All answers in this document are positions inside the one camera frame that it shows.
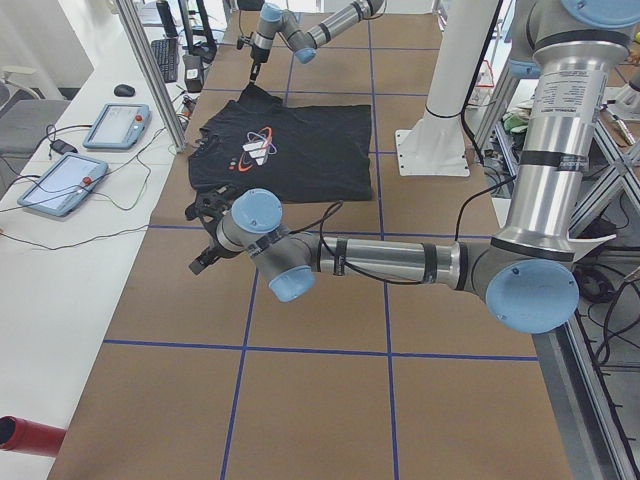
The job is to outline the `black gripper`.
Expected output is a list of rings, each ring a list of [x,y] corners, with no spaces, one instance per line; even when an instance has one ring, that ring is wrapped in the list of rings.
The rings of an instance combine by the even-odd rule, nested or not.
[[[270,51],[268,49],[263,49],[260,47],[252,47],[251,48],[251,59],[252,66],[249,75],[249,81],[251,83],[255,83],[260,74],[260,70],[263,64],[265,64],[270,56]]]
[[[193,274],[200,274],[220,259],[232,259],[235,252],[225,248],[217,238],[211,237],[209,245],[189,264]]]

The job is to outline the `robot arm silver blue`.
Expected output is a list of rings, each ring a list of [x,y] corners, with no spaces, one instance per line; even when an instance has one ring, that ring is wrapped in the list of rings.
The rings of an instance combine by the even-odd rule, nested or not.
[[[516,331],[561,326],[579,302],[572,265],[600,245],[571,238],[569,221],[609,72],[628,54],[638,21],[635,1],[517,3],[510,69],[532,68],[539,80],[506,221],[489,241],[437,246],[293,231],[272,192],[223,187],[191,208],[210,235],[192,272],[244,253],[283,302],[306,293],[318,273],[359,274],[474,294]]]
[[[268,61],[278,35],[282,36],[294,57],[301,64],[307,64],[315,58],[320,47],[352,26],[376,18],[383,4],[384,1],[380,0],[351,1],[338,12],[304,31],[293,12],[265,3],[260,10],[256,30],[249,40],[252,59],[249,82],[256,82],[261,66]]]

